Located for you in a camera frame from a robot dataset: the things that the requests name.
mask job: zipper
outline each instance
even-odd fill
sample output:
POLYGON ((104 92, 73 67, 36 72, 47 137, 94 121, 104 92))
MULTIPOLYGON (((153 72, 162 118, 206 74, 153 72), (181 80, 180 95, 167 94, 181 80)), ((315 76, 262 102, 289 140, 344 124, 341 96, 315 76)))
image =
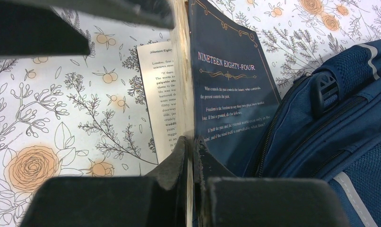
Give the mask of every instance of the zipper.
POLYGON ((347 111, 349 111, 350 109, 354 108, 355 106, 357 106, 358 104, 360 104, 361 102, 363 102, 365 100, 364 97, 361 97, 361 96, 358 96, 356 97, 352 102, 350 102, 349 104, 347 104, 346 106, 344 106, 340 111, 338 111, 335 115, 333 115, 331 118, 329 118, 327 121, 325 121, 320 127, 318 127, 312 134, 310 134, 309 136, 307 136, 302 143, 300 143, 298 145, 298 147, 296 147, 292 153, 290 153, 285 161, 283 162, 282 166, 280 167, 280 170, 284 168, 285 164, 292 158, 292 156, 310 139, 312 138, 314 135, 316 135, 318 132, 320 132, 324 127, 326 127, 327 125, 329 125, 331 122, 333 122, 334 120, 336 120, 338 117, 340 117, 341 115, 343 115, 344 113, 346 113, 347 111))
POLYGON ((256 159, 253 169, 252 169, 252 175, 255 175, 257 177, 262 177, 263 175, 263 164, 264 164, 264 159, 266 158, 266 153, 267 153, 267 148, 268 148, 268 139, 271 137, 271 134, 273 133, 274 127, 277 123, 278 117, 282 113, 282 110, 284 109, 286 103, 289 100, 289 97, 291 94, 296 90, 296 88, 303 82, 305 81, 308 77, 310 76, 305 76, 304 78, 300 78, 294 85, 288 90, 288 92, 285 94, 284 98, 281 100, 280 105, 277 108, 277 111, 273 117, 273 120, 270 123, 270 126, 268 128, 267 133, 265 133, 265 136, 262 138, 264 141, 264 147, 262 152, 260 152, 260 155, 256 159))
POLYGON ((312 175, 310 175, 310 178, 313 178, 322 168, 324 168, 328 163, 330 163, 332 160, 334 160, 335 158, 337 158, 338 156, 340 156, 341 154, 343 154, 345 152, 345 150, 340 150, 339 152, 337 152, 336 154, 334 154, 333 156, 331 156, 329 159, 327 159, 323 164, 321 164, 321 166, 319 166, 313 173, 312 175))

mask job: blue bag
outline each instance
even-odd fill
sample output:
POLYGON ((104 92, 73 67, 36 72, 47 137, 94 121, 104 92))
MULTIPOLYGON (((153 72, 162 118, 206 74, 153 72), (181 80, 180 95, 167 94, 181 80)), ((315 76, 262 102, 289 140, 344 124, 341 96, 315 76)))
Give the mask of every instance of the blue bag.
POLYGON ((381 226, 381 40, 296 80, 244 175, 322 179, 352 226, 381 226))

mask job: orange flower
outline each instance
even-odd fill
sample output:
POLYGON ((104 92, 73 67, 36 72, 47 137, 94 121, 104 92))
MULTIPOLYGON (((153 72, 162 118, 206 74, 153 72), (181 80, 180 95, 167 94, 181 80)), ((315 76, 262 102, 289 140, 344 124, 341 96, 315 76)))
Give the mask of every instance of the orange flower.
POLYGON ((317 15, 324 11, 324 6, 321 0, 299 0, 299 4, 306 12, 317 15))
POLYGON ((22 149, 4 170, 11 186, 33 192, 60 171, 58 158, 52 149, 33 146, 22 149))
POLYGON ((92 176, 113 176, 114 168, 111 164, 104 162, 104 160, 100 163, 95 163, 89 159, 92 163, 92 167, 90 167, 90 171, 92 176))
POLYGON ((346 16, 349 14, 349 10, 343 5, 337 6, 337 11, 343 16, 346 16))
POLYGON ((339 22, 335 19, 335 16, 325 15, 322 17, 324 25, 331 31, 337 31, 339 29, 339 22))

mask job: floral tablecloth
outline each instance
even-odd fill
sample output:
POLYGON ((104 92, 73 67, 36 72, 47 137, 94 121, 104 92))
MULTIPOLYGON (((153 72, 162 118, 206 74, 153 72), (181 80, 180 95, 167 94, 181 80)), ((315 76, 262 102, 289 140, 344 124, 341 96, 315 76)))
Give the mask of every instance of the floral tablecloth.
MULTIPOLYGON (((381 0, 211 0, 255 30, 283 96, 294 79, 381 39, 381 0)), ((169 32, 70 10, 89 56, 0 60, 0 226, 52 176, 144 175, 157 164, 136 46, 169 32)))

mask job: black buckle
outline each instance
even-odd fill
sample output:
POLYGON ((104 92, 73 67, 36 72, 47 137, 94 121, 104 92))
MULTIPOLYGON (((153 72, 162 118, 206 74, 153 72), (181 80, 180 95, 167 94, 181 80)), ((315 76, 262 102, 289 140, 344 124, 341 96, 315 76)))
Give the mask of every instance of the black buckle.
POLYGON ((314 117, 320 118, 337 105, 339 89, 337 80, 330 72, 319 72, 314 76, 310 100, 314 117))

